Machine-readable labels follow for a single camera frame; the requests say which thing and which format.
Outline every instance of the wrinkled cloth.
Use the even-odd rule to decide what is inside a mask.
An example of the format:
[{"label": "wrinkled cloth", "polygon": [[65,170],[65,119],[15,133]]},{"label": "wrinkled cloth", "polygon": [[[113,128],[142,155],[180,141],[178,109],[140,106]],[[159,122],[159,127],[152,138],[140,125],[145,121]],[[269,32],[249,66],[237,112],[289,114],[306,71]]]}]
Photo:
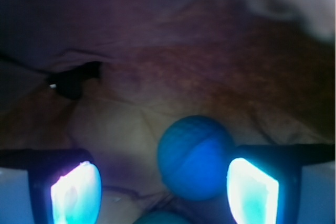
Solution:
[{"label": "wrinkled cloth", "polygon": [[[0,148],[90,151],[105,187],[99,223],[132,223],[166,200],[156,148],[184,116],[218,120],[237,145],[335,142],[334,47],[241,0],[0,2],[0,50],[23,65],[1,62]],[[32,70],[94,60],[101,79],[85,81],[79,101]],[[229,222],[223,204],[163,205]]]}]

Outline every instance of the blue ball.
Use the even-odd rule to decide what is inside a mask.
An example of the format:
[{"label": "blue ball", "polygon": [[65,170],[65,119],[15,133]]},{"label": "blue ball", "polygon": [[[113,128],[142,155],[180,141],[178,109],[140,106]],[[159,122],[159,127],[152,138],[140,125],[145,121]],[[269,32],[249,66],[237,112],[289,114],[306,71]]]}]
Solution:
[{"label": "blue ball", "polygon": [[234,141],[217,121],[188,116],[163,134],[157,162],[162,182],[188,200],[206,200],[225,191]]},{"label": "blue ball", "polygon": [[190,224],[183,217],[166,211],[155,211],[139,218],[134,224]]}]

